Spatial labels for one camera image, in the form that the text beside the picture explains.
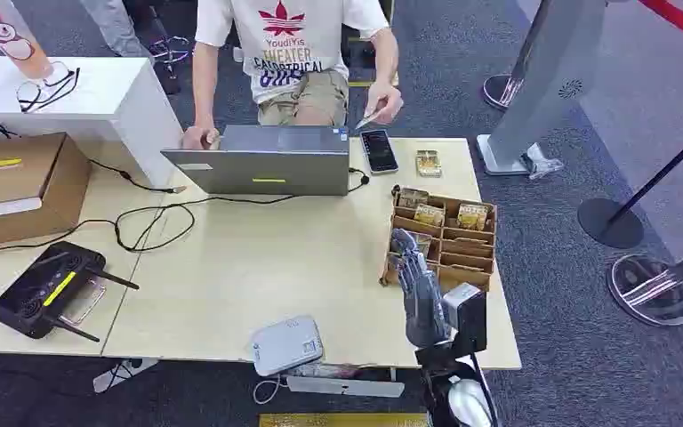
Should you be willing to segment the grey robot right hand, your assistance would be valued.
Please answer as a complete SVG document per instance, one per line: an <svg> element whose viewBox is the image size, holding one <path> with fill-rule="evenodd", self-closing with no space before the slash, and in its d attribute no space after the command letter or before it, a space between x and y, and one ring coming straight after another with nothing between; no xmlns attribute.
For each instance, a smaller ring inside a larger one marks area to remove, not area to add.
<svg viewBox="0 0 683 427"><path fill-rule="evenodd" d="M451 332L441 306L440 285L414 233L396 228L391 244L399 253L396 270L404 294L408 341L419 349L447 341Z"/></svg>

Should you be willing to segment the person's right hand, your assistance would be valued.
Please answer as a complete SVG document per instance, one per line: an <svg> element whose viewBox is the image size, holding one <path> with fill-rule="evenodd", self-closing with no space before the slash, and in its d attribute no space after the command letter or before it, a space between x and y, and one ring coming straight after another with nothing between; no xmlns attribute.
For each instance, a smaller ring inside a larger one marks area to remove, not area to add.
<svg viewBox="0 0 683 427"><path fill-rule="evenodd" d="M210 126L190 126L182 135L183 149L217 149L221 139L220 132Z"/></svg>

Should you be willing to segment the person's left hand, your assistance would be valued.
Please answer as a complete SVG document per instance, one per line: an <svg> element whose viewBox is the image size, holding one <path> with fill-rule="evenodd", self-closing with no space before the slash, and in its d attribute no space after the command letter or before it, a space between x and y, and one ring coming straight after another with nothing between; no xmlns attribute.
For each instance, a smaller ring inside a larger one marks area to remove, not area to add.
<svg viewBox="0 0 683 427"><path fill-rule="evenodd" d="M380 125L391 124L404 105L399 89L385 80L373 82L367 95L365 116Z"/></svg>

